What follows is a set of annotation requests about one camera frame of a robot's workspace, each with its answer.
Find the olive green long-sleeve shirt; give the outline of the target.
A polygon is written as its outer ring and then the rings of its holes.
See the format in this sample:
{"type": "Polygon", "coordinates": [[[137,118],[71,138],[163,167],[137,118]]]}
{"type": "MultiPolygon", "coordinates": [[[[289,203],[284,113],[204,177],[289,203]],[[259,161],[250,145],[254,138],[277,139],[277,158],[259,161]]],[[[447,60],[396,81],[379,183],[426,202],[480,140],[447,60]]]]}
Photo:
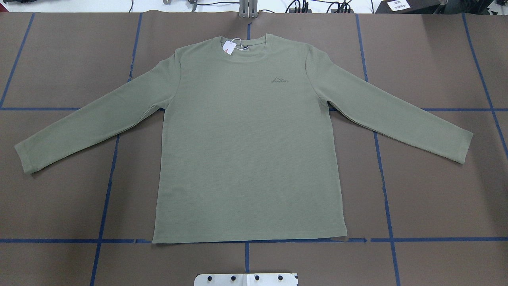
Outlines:
{"type": "Polygon", "coordinates": [[[329,106],[369,130],[463,164],[472,132],[272,34],[216,37],[17,143],[23,171],[164,110],[152,243],[345,237],[329,106]],[[228,55],[225,41],[237,44],[228,55]]]}

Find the white paper price tag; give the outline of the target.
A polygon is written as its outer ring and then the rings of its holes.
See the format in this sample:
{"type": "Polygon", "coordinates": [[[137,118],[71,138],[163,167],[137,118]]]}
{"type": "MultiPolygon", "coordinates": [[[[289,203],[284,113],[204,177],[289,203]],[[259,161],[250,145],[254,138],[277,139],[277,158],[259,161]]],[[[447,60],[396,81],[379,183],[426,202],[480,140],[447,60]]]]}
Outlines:
{"type": "Polygon", "coordinates": [[[225,41],[225,43],[222,45],[222,50],[228,55],[231,55],[235,51],[236,47],[236,43],[232,41],[225,41]]]}

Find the black box with label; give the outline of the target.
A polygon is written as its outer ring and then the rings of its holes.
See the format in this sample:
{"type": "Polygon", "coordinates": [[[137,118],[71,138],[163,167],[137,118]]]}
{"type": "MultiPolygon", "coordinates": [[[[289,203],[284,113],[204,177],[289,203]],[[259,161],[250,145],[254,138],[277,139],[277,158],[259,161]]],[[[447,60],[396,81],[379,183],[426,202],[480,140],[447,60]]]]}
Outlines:
{"type": "Polygon", "coordinates": [[[383,0],[375,14],[441,14],[447,0],[383,0]]]}

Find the grey aluminium frame post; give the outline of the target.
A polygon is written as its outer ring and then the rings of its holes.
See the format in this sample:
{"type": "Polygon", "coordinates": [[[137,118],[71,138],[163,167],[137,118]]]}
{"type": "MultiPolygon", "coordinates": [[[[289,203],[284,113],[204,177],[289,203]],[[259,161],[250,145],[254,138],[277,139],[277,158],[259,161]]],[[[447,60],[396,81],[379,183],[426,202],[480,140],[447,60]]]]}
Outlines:
{"type": "Polygon", "coordinates": [[[259,15],[257,0],[238,0],[240,18],[257,18],[259,15]]]}

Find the white metal base plate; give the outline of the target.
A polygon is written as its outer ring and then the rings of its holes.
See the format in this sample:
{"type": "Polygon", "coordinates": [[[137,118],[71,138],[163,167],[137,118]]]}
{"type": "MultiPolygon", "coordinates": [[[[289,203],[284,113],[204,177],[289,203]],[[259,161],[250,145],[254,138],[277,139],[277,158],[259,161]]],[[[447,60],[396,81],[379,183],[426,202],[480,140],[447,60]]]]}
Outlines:
{"type": "Polygon", "coordinates": [[[194,286],[298,286],[299,279],[293,273],[227,273],[200,274],[194,286]]]}

